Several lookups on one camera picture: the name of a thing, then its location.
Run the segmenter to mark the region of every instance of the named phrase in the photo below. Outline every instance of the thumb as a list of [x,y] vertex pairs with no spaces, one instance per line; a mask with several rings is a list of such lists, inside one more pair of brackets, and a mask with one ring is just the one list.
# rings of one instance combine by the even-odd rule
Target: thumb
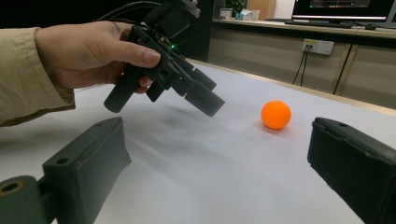
[[157,51],[131,42],[115,40],[107,46],[110,61],[131,63],[138,67],[154,67],[161,59]]

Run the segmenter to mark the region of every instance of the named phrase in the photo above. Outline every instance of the hand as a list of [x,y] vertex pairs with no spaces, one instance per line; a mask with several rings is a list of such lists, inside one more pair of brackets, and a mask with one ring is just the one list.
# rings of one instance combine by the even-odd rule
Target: hand
[[[121,41],[131,27],[111,21],[58,25],[38,30],[35,43],[52,83],[69,89],[115,84],[127,63],[154,67],[161,58],[153,49]],[[141,77],[135,92],[145,92],[151,82]]]

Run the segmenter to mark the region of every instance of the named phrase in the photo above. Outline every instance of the potted plant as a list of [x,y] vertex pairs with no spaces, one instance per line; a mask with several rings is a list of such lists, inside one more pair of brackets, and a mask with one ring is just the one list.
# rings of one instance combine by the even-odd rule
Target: potted plant
[[242,9],[244,9],[245,0],[226,0],[225,6],[227,8],[233,9],[233,17],[235,17],[236,13],[241,13]]

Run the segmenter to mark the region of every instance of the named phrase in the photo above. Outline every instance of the white table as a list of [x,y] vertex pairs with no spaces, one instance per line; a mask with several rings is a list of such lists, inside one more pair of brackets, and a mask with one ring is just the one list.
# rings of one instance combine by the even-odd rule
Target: white table
[[[132,163],[95,223],[362,223],[307,162],[311,124],[336,119],[396,148],[395,116],[196,65],[226,102],[213,118],[173,90],[156,103],[135,94],[119,114],[103,106],[112,85],[79,90],[76,110],[0,129],[0,180],[38,179],[55,152],[94,123],[121,116]],[[275,99],[292,110],[281,131],[260,118]]]

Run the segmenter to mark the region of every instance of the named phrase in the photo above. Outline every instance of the beige sleeve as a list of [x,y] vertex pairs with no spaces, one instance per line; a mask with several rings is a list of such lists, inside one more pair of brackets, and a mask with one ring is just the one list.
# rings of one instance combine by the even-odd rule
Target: beige sleeve
[[55,87],[40,62],[38,29],[0,30],[0,126],[75,108],[73,90]]

